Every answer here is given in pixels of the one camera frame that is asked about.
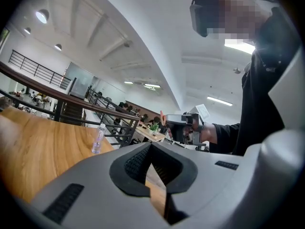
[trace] wooden table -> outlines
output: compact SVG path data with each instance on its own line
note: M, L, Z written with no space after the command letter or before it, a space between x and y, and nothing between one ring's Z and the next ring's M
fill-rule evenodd
M165 135L158 132L158 134L156 134L156 136L153 136L153 135L149 134L148 129L144 129L140 126L136 127L135 131L153 142L158 142L158 141L163 142L163 140L165 139Z
M55 122L8 107L0 113L0 174L8 191L30 202L46 184L91 152L96 128ZM102 153L114 148L103 140ZM151 202L164 213L165 191L146 181Z
M125 123L128 124L128 125L129 125L129 123L130 123L130 120L122 119L122 121L125 122ZM163 135L163 134L161 134L161 133L159 133L159 132L158 132L158 134L156 134L156 136L153 136L153 135L149 134L149 132L148 132L148 126L146 126L146 125L144 125L144 124L142 124L142 126L146 127L146 129L144 129L144 128L141 127L141 126L137 126L136 129L135 129L135 131L136 131L137 133L139 133L140 135L142 135L142 136L148 138L148 139L151 140L152 142L159 142L159 141L163 142L163 140L165 139L165 135Z

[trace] potted plant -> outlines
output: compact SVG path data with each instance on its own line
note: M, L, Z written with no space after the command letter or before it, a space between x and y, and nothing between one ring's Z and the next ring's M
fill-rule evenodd
M157 123L155 123L155 124L153 124L152 126L149 127L148 133L150 135L152 135L154 133L157 133L158 128L159 128L159 125Z

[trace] water bottle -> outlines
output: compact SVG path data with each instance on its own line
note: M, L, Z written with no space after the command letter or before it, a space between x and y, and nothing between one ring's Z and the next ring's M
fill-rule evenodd
M98 130L99 130L99 133L92 146L92 152L95 154L99 154L101 152L102 141L105 137L105 132L106 132L106 125L103 123L100 124L100 126L98 127Z

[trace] railing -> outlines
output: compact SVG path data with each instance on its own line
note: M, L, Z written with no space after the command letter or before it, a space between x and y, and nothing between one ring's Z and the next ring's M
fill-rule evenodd
M118 105L114 104L113 102L109 101L107 98L103 97L102 95L98 94L92 89L88 89L88 93L86 94L89 103L97 105L97 106L104 106L106 109L111 109L113 111L121 112L130 116L135 117L132 113L128 112L127 110L119 107ZM133 123L128 121L128 118L124 118L125 125L120 125L121 118L113 118L111 115L106 113L96 112L97 116L100 118L101 123L104 123L109 132L113 133L113 136L118 142L122 135L122 130L124 130L124 134L128 135L130 132L130 128L132 127Z
M69 78L42 66L41 64L25 57L15 50L13 50L11 53L9 62L17 67L20 67L20 69L25 70L28 73L48 81L50 84L56 85L64 90L67 89L71 81Z
M130 113L129 114L120 113L120 112L111 110L109 108L103 108L98 105L91 104L91 103L85 102L83 100L80 100L78 98L75 98L73 96L56 91L23 74L20 74L20 73L14 71L13 69L11 69L10 67L8 67L7 65L5 65L2 62L0 62L0 72L3 73L4 75L8 76L9 78L21 83L24 86L28 86L33 90L39 91L42 94L45 94L49 97L52 97L52 98L58 100L55 112L52 112L52 111L46 110L44 108L40 108L32 103L26 102L20 98L17 98L16 96L11 95L11 94L7 93L6 91L3 91L2 89L0 89L0 93L3 94L5 97L11 99L12 103L14 103L15 106L22 104L31 109L35 109L42 113L49 114L50 116L54 116L54 121L60 121L61 119L68 119L68 120L71 120L74 122L86 123L86 124L91 124L91 125L100 125L103 121L102 118L99 122L94 122L94 121L87 121L87 120L83 120L83 119L66 116L66 115L62 114L62 112L61 112L63 103L70 103L70 104L78 105L84 109L88 109L88 110L98 113L99 116L110 116L112 119L114 117L117 117L120 119L126 119L129 122L128 126L106 124L106 127L108 128L108 130L109 130L109 128L124 129L125 130L124 134L119 134L119 135L112 134L112 135L105 135L105 136L111 136L111 137L116 138L117 143L110 143L111 145L120 145L120 147L123 147L123 146L127 146L130 144L133 133L140 120L138 117L130 115Z
M69 91L68 91L68 95L70 95L70 93L71 93L71 91L72 91L72 88L73 88L73 86L74 86L74 84L75 84L75 82L76 82L76 77L74 78L74 80L73 80L73 82L72 82L72 84L71 84L71 86L70 86L70 89L69 89Z

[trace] black jacket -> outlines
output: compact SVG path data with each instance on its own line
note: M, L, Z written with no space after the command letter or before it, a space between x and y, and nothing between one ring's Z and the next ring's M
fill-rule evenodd
M251 67L242 78L243 105L239 124L217 125L217 144L212 153L243 156L248 146L261 143L271 133L284 128L268 92L289 65L300 39L279 8L256 35Z

